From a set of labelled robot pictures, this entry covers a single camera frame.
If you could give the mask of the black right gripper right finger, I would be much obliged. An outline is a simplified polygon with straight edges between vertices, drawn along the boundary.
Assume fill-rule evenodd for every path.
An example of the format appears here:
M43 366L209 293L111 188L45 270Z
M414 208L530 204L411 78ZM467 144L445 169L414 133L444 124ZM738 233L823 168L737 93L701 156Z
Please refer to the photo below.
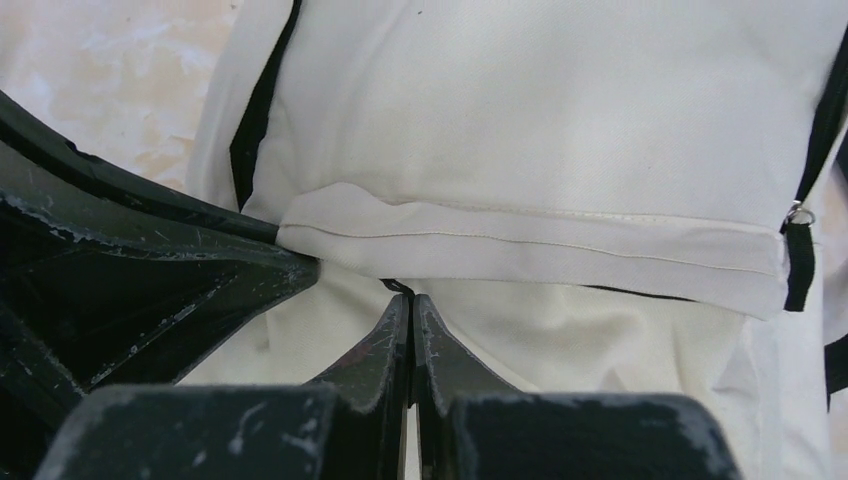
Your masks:
M525 393L411 307L425 479L738 479L723 432L682 395Z

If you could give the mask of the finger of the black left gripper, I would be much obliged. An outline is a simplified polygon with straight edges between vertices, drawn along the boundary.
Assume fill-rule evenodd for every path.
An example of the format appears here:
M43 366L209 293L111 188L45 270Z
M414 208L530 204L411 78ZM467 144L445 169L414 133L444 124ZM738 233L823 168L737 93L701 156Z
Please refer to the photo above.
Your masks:
M211 205L80 151L6 94L1 95L1 141L98 198L166 220L267 244L276 241L275 225Z
M94 389L173 384L308 289L310 258L93 196L1 149L1 475L29 479Z

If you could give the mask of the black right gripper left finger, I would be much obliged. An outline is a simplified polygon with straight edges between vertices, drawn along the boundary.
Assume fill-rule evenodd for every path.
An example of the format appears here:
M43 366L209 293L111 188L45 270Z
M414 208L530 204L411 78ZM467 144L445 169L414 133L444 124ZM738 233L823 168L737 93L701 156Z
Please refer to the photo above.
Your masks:
M300 386L110 386L67 418L40 479L400 479L409 302Z

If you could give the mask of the cream canvas backpack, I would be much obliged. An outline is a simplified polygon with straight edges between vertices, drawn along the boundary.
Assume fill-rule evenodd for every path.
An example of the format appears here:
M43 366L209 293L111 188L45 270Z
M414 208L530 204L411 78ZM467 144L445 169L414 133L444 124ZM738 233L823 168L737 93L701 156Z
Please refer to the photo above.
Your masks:
M189 193L321 261L259 381L364 334L397 279L524 390L669 392L747 479L828 479L810 136L843 1L247 1Z

